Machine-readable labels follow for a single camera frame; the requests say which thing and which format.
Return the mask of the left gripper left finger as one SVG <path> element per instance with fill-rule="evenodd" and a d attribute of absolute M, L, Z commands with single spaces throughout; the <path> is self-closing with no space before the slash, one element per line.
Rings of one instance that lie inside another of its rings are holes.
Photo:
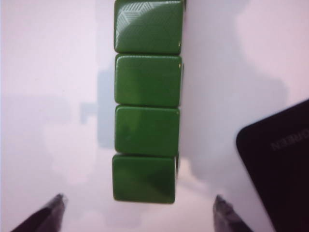
<path fill-rule="evenodd" d="M 68 198 L 59 193 L 15 227 L 13 232 L 60 232 Z"/>

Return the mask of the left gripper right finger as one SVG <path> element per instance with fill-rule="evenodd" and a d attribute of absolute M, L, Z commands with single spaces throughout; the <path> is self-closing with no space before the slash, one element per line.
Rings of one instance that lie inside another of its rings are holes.
<path fill-rule="evenodd" d="M 216 196 L 212 210 L 215 232 L 252 232 L 233 206 L 221 195 Z"/>

